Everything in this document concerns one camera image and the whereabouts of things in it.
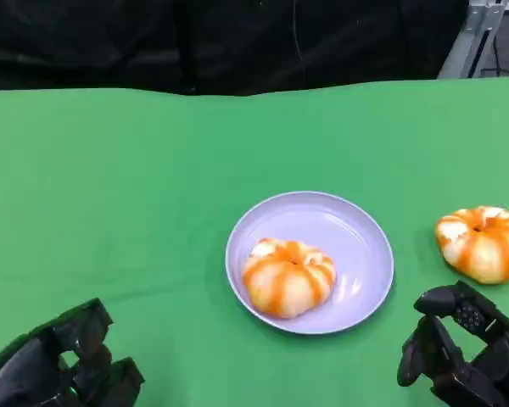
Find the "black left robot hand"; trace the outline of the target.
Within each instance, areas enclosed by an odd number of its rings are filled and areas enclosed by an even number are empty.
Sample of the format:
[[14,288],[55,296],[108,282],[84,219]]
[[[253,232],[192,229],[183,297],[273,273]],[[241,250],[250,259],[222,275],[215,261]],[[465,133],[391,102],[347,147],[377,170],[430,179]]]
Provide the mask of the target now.
[[0,352],[0,407],[133,406],[145,379],[104,340],[113,320],[99,298],[17,337]]

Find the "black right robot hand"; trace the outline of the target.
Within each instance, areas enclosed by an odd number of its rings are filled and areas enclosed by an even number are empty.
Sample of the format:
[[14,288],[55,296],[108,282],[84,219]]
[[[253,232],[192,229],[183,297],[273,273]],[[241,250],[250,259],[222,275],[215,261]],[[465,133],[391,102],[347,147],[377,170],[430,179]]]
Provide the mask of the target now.
[[[409,387],[420,376],[449,406],[509,406],[509,318],[465,282],[434,287],[414,303],[423,314],[402,346],[397,382]],[[485,347],[471,361],[441,320],[450,317]]]

